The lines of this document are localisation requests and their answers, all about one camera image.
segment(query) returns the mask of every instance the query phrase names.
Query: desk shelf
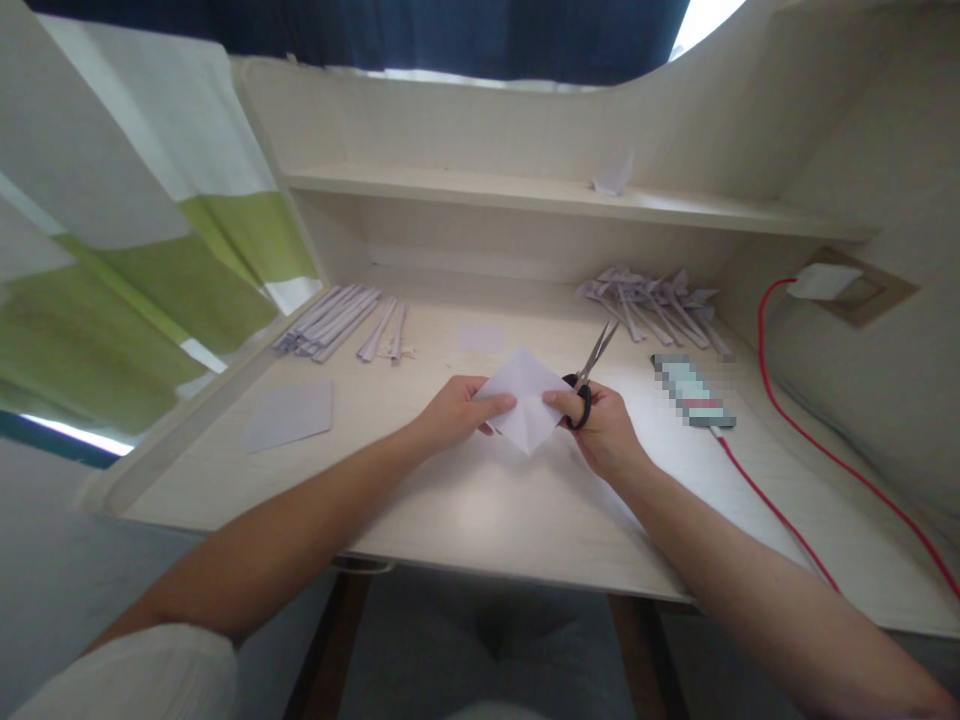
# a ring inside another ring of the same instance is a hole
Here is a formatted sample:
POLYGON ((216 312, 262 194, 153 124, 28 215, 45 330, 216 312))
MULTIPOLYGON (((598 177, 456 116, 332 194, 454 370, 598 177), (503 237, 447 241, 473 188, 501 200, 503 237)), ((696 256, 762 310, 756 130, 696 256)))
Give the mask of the desk shelf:
POLYGON ((289 186, 369 197, 426 200, 493 208, 609 217, 659 225, 738 230, 823 240, 866 242, 876 231, 780 201, 627 188, 620 197, 588 183, 544 178, 338 163, 288 172, 289 186))

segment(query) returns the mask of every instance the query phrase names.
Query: green striped curtain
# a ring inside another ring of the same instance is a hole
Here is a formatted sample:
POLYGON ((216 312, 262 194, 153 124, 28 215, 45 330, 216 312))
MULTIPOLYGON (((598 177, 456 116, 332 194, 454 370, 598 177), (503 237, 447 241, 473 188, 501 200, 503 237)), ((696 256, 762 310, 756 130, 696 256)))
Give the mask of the green striped curtain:
POLYGON ((221 46, 0 26, 0 408, 134 437, 320 281, 221 46))

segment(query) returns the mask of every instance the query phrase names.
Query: hand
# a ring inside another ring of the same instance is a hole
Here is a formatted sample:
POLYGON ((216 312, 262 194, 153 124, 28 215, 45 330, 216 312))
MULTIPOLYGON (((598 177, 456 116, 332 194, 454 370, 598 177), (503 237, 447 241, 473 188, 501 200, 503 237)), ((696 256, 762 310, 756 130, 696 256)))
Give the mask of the hand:
MULTIPOLYGON (((593 393, 590 418, 573 437, 590 469, 613 484, 638 463, 648 463, 650 459, 637 440, 620 394, 595 382, 589 383, 589 387, 593 393)), ((543 401, 568 415, 574 425, 583 416, 583 400, 572 392, 544 393, 543 401)), ((566 422, 561 421, 561 426, 566 427, 566 422)))
POLYGON ((493 435, 487 420, 503 415, 517 404, 513 395, 494 395, 473 402, 473 396, 486 381, 485 377, 454 375, 410 423, 410 429, 417 433, 431 453, 459 445, 474 430, 493 435))

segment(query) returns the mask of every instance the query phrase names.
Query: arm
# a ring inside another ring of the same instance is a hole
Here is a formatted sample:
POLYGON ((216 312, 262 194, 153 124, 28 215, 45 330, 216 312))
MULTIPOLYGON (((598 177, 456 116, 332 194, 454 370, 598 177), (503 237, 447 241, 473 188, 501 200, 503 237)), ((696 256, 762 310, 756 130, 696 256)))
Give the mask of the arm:
MULTIPOLYGON (((617 393, 590 383, 575 433, 704 609, 802 708, 842 718, 958 718, 960 706, 859 610, 656 467, 617 393)), ((574 420, 583 401, 547 393, 574 420)))
POLYGON ((241 643, 327 566, 386 497, 430 456, 513 407, 470 398, 486 381, 454 377, 409 425, 229 522, 173 566, 87 648, 163 623, 241 643))

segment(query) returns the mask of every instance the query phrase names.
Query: red cable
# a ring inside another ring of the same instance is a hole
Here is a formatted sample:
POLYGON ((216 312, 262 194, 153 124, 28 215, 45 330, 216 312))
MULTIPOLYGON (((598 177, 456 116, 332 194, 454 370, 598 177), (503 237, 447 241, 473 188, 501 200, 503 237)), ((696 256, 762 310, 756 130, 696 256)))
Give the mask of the red cable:
MULTIPOLYGON (((798 433, 803 435, 803 437, 809 440, 810 443, 815 448, 817 448, 817 450, 822 452, 828 458, 833 460, 837 465, 842 467, 848 473, 853 475, 857 480, 863 483, 867 487, 867 489, 870 490, 870 492, 872 492, 874 495, 880 498, 880 500, 888 508, 893 510, 893 512, 895 512, 897 516, 907 524, 907 527, 913 530, 913 534, 917 536, 917 538, 920 540, 921 543, 923 543, 923 546, 927 549, 927 552, 930 554, 930 557, 933 559, 933 562, 936 563, 941 574, 943 575, 943 578, 947 581, 947 585, 950 586, 950 590, 953 592, 954 596, 957 598, 957 600, 960 600, 960 586, 957 585, 957 581, 954 579, 953 575, 951 574, 950 569, 947 567, 947 564, 943 561, 943 558, 940 557, 940 553, 937 552, 937 549, 933 546, 933 543, 930 542, 929 538, 927 538, 927 536, 923 533, 923 530, 921 530, 920 527, 910 518, 909 515, 907 515, 905 512, 903 512, 903 510, 897 507, 896 503, 894 503, 890 498, 884 495, 883 492, 881 492, 880 489, 877 488, 872 482, 867 480, 863 475, 858 473, 852 467, 847 465, 843 460, 841 460, 832 452, 830 452, 825 447, 823 447, 823 445, 821 445, 816 440, 814 440, 802 427, 797 425, 794 419, 791 418, 789 415, 787 415, 787 413, 783 410, 783 408, 780 407, 780 403, 778 403, 777 398, 774 397, 773 387, 770 385, 770 376, 767 374, 767 359, 765 354, 766 348, 764 344, 765 328, 764 328, 763 316, 764 316, 764 311, 766 310, 766 307, 767 307, 767 300, 770 299, 770 294, 780 285, 787 285, 789 283, 793 283, 796 281, 797 281, 796 278, 789 278, 787 280, 777 280, 777 282, 775 282, 773 285, 767 288, 767 292, 764 293, 763 300, 760 301, 760 308, 757 311, 757 327, 759 329, 760 374, 763 376, 763 386, 767 390, 767 397, 770 398, 770 402, 773 403, 773 407, 776 408, 777 412, 780 413, 780 415, 783 417, 784 420, 786 420, 788 423, 790 423, 790 425, 793 426, 794 430, 796 430, 798 433)), ((773 510, 774 514, 776 514, 776 516, 780 518, 780 521, 783 522, 784 525, 786 525, 788 528, 790 528, 790 530, 793 531, 793 533, 797 536, 800 542, 803 543, 803 546, 804 548, 806 548, 807 552, 810 553, 810 556, 813 558, 814 562, 817 563, 817 567, 819 567, 821 572, 823 572, 823 574, 826 575, 827 579, 830 581, 830 584, 833 585, 834 589, 836 589, 837 592, 839 592, 839 589, 837 588, 836 583, 834 583, 830 575, 827 574, 827 571, 823 568, 823 565, 820 564, 820 560, 817 558, 816 555, 813 554, 813 551, 810 550, 807 543, 804 542, 803 538, 800 537, 800 534, 796 530, 794 530, 793 526, 790 525, 789 522, 787 522, 786 518, 784 518, 777 511, 777 509, 773 507, 770 501, 767 500, 767 498, 763 495, 762 492, 760 492, 757 486, 754 485, 753 481, 750 480, 749 477, 747 477, 747 474, 743 471, 743 468, 740 467, 740 464, 733 457, 733 453, 730 452, 730 448, 727 446, 726 441, 723 438, 718 438, 718 439, 720 440, 720 444, 723 445, 724 448, 727 450, 727 454, 730 456, 730 459, 733 460, 734 465, 737 466, 737 469, 740 470, 740 473, 747 479, 747 482, 749 482, 751 487, 753 487, 753 489, 757 491, 760 497, 763 498, 764 502, 766 502, 767 506, 770 507, 771 510, 773 510)))
POLYGON ((717 442, 719 442, 723 446, 723 449, 727 451, 727 456, 730 458, 733 464, 737 467, 737 470, 740 471, 740 474, 743 475, 743 479, 746 480, 748 483, 750 483, 750 487, 753 488, 753 491, 757 495, 759 495, 760 499, 767 504, 767 507, 770 508, 773 514, 777 516, 777 519, 786 526, 787 530, 792 532, 793 536, 800 541, 800 544, 803 545, 803 549, 807 551, 807 555, 809 555, 811 559, 817 564, 817 567, 820 568, 820 572, 823 573, 823 576, 827 579, 827 582, 830 583, 830 586, 834 590, 836 590, 838 593, 843 595, 843 593, 840 592, 840 588, 837 586, 837 583, 834 581, 833 576, 827 571, 827 568, 824 567, 823 563, 820 562, 820 558, 817 557, 817 554, 813 551, 813 548, 810 547, 807 544, 807 541, 803 539, 803 535, 800 534, 800 531, 797 530, 789 520, 787 520, 786 516, 782 512, 777 510, 777 506, 770 501, 770 498, 768 498, 764 494, 763 490, 757 487, 757 484, 750 479, 749 475, 747 475, 747 471, 743 469, 743 466, 741 466, 739 462, 737 462, 737 458, 734 457, 733 451, 730 449, 730 446, 727 444, 727 439, 725 437, 718 435, 717 442))

